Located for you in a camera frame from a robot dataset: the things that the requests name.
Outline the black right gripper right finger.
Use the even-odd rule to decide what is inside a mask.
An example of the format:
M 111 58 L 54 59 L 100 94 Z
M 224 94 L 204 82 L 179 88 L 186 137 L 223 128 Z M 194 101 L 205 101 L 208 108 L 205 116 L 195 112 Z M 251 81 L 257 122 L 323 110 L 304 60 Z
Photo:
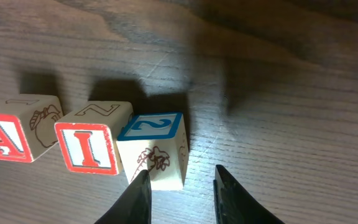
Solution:
M 220 164 L 216 166 L 213 187 L 217 224 L 283 224 Z

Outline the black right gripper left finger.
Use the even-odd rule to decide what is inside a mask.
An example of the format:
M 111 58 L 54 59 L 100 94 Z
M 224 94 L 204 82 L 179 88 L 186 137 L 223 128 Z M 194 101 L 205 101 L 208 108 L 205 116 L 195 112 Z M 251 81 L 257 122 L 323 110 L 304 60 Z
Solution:
M 151 224 L 152 189 L 147 170 L 142 170 L 95 224 Z

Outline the blue 2 block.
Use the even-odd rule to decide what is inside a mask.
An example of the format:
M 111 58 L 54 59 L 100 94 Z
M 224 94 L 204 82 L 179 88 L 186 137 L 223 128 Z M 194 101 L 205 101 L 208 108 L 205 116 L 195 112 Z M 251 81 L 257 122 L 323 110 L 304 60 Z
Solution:
M 149 172 L 152 190 L 182 190 L 189 148 L 184 116 L 179 112 L 135 116 L 117 137 L 128 183 Z

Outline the red I block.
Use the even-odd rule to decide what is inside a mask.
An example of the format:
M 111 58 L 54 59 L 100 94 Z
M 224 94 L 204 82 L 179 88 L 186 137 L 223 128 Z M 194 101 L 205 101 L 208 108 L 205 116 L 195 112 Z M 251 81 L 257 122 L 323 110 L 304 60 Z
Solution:
M 134 115 L 128 101 L 87 101 L 55 125 L 55 133 L 70 172 L 118 175 L 123 165 L 117 137 Z

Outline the red A block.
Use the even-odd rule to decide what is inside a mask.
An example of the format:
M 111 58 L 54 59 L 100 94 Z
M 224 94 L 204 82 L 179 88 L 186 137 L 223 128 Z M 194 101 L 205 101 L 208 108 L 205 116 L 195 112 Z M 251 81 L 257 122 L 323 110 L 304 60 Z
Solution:
M 62 117 L 57 96 L 20 94 L 0 101 L 0 160 L 37 160 L 58 142 L 54 125 Z

